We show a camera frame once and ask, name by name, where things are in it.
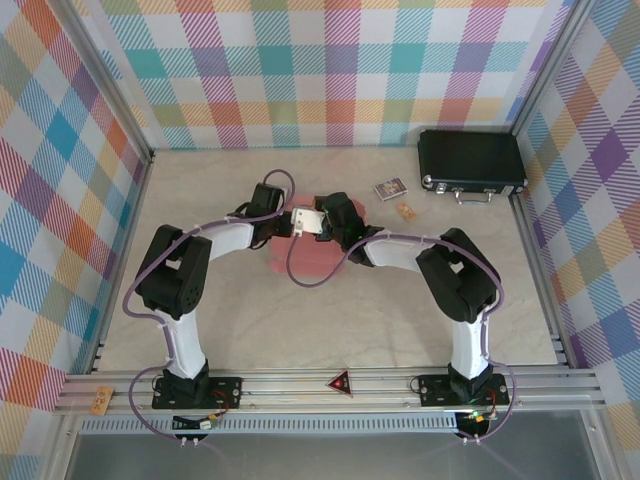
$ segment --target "black briefcase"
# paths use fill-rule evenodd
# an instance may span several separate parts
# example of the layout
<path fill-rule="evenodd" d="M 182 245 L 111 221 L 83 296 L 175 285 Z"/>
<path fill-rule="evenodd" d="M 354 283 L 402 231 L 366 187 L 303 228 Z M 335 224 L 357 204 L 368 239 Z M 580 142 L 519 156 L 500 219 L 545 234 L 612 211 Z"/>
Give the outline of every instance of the black briefcase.
<path fill-rule="evenodd" d="M 516 137 L 510 133 L 425 130 L 418 140 L 422 187 L 453 192 L 458 203 L 488 203 L 492 195 L 514 195 L 527 186 Z M 486 193 L 484 202 L 463 192 Z"/>

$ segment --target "plaid wall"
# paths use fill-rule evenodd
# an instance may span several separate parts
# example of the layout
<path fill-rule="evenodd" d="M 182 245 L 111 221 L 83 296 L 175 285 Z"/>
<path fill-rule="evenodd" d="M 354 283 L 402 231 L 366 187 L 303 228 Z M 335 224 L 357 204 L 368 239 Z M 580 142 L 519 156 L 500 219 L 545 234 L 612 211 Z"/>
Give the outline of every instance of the plaid wall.
<path fill-rule="evenodd" d="M 74 0 L 160 148 L 512 124 L 574 0 Z"/>
<path fill-rule="evenodd" d="M 142 163 L 44 0 L 0 0 L 0 479 L 32 478 Z"/>
<path fill-rule="evenodd" d="M 521 140 L 564 324 L 640 478 L 640 2 L 599 2 Z"/>

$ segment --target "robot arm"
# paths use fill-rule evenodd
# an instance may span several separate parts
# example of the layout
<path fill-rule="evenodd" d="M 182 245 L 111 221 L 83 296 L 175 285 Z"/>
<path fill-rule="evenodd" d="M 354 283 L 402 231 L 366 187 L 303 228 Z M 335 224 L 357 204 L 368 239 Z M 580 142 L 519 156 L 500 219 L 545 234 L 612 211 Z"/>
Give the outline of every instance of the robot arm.
<path fill-rule="evenodd" d="M 235 215 L 256 218 L 275 212 L 283 195 L 277 187 L 258 184 L 252 201 L 241 206 Z M 167 259 L 179 262 L 178 266 L 165 261 L 136 289 L 145 306 L 157 310 L 169 325 L 175 359 L 170 368 L 163 371 L 164 379 L 172 388 L 192 398 L 194 405 L 209 392 L 209 366 L 200 348 L 195 313 L 204 290 L 208 263 L 236 250 L 261 246 L 273 236 L 289 237 L 303 232 L 315 234 L 318 241 L 337 241 L 345 252 L 363 238 L 389 233 L 381 227 L 365 225 L 346 194 L 336 193 L 317 198 L 314 210 L 298 208 L 266 222 L 229 223 L 191 237 Z M 182 231 L 175 227 L 160 227 L 140 271 L 181 235 Z M 451 229 L 441 238 L 490 266 L 461 230 Z M 453 355 L 449 364 L 452 389 L 463 401 L 473 398 L 492 373 L 481 345 L 483 314 L 496 299 L 495 285 L 488 276 L 445 247 L 424 248 L 419 243 L 389 238 L 357 248 L 349 260 L 369 267 L 393 266 L 422 273 L 440 309 L 454 320 Z M 452 268 L 455 264 L 462 264 L 458 272 Z"/>

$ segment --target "briefcase handle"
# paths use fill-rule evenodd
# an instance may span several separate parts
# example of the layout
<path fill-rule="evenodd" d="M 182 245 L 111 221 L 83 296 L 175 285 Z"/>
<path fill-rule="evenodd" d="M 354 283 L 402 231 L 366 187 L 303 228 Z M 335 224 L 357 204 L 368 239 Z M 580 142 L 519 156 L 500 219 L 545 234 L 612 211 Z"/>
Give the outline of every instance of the briefcase handle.
<path fill-rule="evenodd" d="M 496 193 L 495 190 L 485 190 L 485 193 L 487 194 L 486 200 L 462 200 L 462 190 L 454 189 L 453 191 L 456 195 L 458 205 L 486 205 L 493 198 L 493 194 Z"/>

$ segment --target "wooden tag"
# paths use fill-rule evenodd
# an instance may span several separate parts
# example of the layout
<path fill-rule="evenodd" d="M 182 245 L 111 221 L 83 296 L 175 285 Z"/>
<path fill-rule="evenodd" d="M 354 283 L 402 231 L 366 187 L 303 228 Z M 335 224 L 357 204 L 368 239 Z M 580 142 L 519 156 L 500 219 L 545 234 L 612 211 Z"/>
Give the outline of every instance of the wooden tag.
<path fill-rule="evenodd" d="M 402 215 L 402 218 L 404 218 L 407 222 L 413 222 L 418 216 L 418 214 L 404 202 L 396 205 L 396 210 L 398 210 L 398 213 Z"/>
<path fill-rule="evenodd" d="M 104 415 L 109 407 L 111 395 L 113 395 L 113 387 L 98 387 L 96 398 L 93 400 L 89 413 L 91 415 Z"/>

